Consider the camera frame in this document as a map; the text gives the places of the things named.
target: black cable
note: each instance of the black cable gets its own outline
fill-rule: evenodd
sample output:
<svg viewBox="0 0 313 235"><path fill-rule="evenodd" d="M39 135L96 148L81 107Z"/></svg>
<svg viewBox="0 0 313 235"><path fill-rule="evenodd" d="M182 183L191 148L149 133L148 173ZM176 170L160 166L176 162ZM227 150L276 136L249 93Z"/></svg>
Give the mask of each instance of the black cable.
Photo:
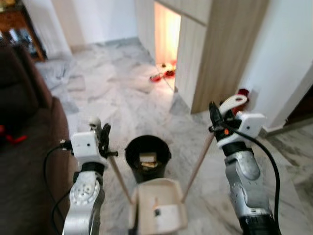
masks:
<svg viewBox="0 0 313 235"><path fill-rule="evenodd" d="M47 174L46 168L47 168L47 162L48 162L49 156L51 156L51 153L52 153L53 151L55 151L55 150L57 150L57 149L59 149L59 148L61 148L61 147L60 147L60 146L56 146L56 147L50 149L50 150L47 152L47 155L45 156L44 163L43 163L43 173L44 173L45 186L46 186L46 188L47 188L47 190L48 190L48 193L49 193L49 195L50 195L50 198L51 198L51 201L52 201L53 204L55 204L55 199L54 199L54 197L53 197L53 195L52 195L52 192L51 192L51 190L50 190L50 188L49 188L49 185L48 185L48 180L47 180L47 175L46 175L46 174ZM61 211L60 211L59 208L57 208L57 213L58 213L60 219L62 220L62 222L64 223L64 218L63 218L62 213L61 213Z"/></svg>
<svg viewBox="0 0 313 235"><path fill-rule="evenodd" d="M52 227L54 229L54 231L56 232L57 235L61 235L58 231L58 228L54 222L54 212L55 210L59 210L59 203L69 194L70 189L54 204L52 210L51 210L51 214L50 214L50 222L52 224Z"/></svg>
<svg viewBox="0 0 313 235"><path fill-rule="evenodd" d="M254 142L257 146L259 146L268 156L270 162L272 163L273 169L274 169L274 173L275 173L275 179L276 179L276 189L275 189L275 206L274 206L274 221L275 224L277 226L277 229L280 233L280 229L279 229L279 223L278 223L278 204L279 204L279 191L280 191L280 177L279 177L279 171L276 165L276 162L273 158L273 156L271 155L271 153L269 152L269 150L263 145L261 144L258 140L256 140L255 138L248 136L240 131L237 131L236 129L232 128L231 126L228 126L225 123L221 123L221 126L246 138L247 140Z"/></svg>

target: red toy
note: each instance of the red toy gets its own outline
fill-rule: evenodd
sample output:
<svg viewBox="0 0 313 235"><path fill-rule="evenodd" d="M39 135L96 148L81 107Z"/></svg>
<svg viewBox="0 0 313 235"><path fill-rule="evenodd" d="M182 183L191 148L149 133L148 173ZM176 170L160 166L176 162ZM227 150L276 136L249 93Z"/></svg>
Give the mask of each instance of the red toy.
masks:
<svg viewBox="0 0 313 235"><path fill-rule="evenodd" d="M0 137L4 137L11 144L20 143L27 139L27 136L21 136L17 139L13 139L11 135L5 133L5 127L3 125L0 125Z"/></svg>
<svg viewBox="0 0 313 235"><path fill-rule="evenodd" d="M158 73L157 75L151 76L150 81L151 82L159 82L161 80L162 76L163 76L162 73Z"/></svg>
<svg viewBox="0 0 313 235"><path fill-rule="evenodd" d="M168 70L164 73L164 77L166 78L174 78L175 77L175 70Z"/></svg>

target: wooden furniture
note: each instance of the wooden furniture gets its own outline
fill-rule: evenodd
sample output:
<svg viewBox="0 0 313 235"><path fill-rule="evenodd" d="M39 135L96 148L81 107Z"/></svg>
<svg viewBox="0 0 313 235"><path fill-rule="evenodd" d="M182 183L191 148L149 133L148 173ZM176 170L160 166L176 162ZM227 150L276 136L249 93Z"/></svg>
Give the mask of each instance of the wooden furniture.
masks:
<svg viewBox="0 0 313 235"><path fill-rule="evenodd" d="M36 55L32 55L35 61L44 61L45 52L32 26L30 17L22 1L15 5L0 10L0 31L4 34L11 29L26 29L31 37L32 43L36 48Z"/></svg>
<svg viewBox="0 0 313 235"><path fill-rule="evenodd" d="M139 39L157 61L155 2L181 15L175 87L191 113L233 95L268 0L135 0Z"/></svg>

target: wooden pole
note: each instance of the wooden pole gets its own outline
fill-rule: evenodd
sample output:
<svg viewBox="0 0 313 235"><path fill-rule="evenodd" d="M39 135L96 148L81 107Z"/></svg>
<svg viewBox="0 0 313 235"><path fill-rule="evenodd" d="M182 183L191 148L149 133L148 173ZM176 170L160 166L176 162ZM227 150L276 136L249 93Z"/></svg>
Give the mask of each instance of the wooden pole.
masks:
<svg viewBox="0 0 313 235"><path fill-rule="evenodd" d="M203 160L204 160L204 158L205 158L205 155L206 155L206 153L207 153L207 151L208 151L208 149L209 149L209 147L210 147L210 145L211 145L213 139L214 139L214 134L213 134L213 133L208 133L208 135L207 135L207 137L206 137L206 139L205 139L205 142L204 142L203 149L202 149L202 151L201 151L201 153L200 153L200 156L199 156L199 159L198 159L198 161L197 161L196 167L194 168L194 171L192 172L192 175L191 175L191 178L190 178L190 180L189 180L187 189L186 189L186 191L185 191L185 193L184 193L184 196L182 197L182 200L181 200L182 203L184 203L185 200L186 200L188 191L189 191L189 189L191 188L191 185L192 185L192 183L193 183L195 177L197 176L197 173L198 173L198 171L199 171L199 168L200 168L200 166L201 166L201 164L202 164L202 162L203 162Z"/></svg>
<svg viewBox="0 0 313 235"><path fill-rule="evenodd" d="M110 163L111 163L111 166L112 166L114 172L116 173L116 176L117 176L117 178L118 178L118 180L119 180L119 183L121 184L121 186L122 186L122 188L123 188L123 191L124 191L124 193L125 193L125 195L126 195L128 201L129 201L129 203L130 203L130 204L133 204L133 202L132 202L132 200L131 200L131 196L130 196L130 194L128 193L128 190L127 190L127 188L126 188L126 185L125 185L125 183L124 183L124 181L123 181L122 174L121 174L121 172L118 170L118 167L117 167L116 161L115 161L115 159L114 159L114 156L111 156L111 157L108 157L108 158L109 158L109 161L110 161Z"/></svg>

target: brown sofa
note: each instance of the brown sofa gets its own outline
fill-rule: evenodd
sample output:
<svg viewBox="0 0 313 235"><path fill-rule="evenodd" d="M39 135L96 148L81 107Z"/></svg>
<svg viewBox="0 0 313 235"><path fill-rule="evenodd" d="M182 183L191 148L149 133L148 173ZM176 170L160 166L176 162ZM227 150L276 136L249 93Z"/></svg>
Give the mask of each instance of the brown sofa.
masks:
<svg viewBox="0 0 313 235"><path fill-rule="evenodd" d="M0 234L55 234L49 221L52 202L43 180L47 151L68 139L67 119L22 46L0 41L0 124L18 144L0 140ZM69 188L68 152L57 150L48 162L48 182L56 199ZM68 200L61 204L65 217Z"/></svg>

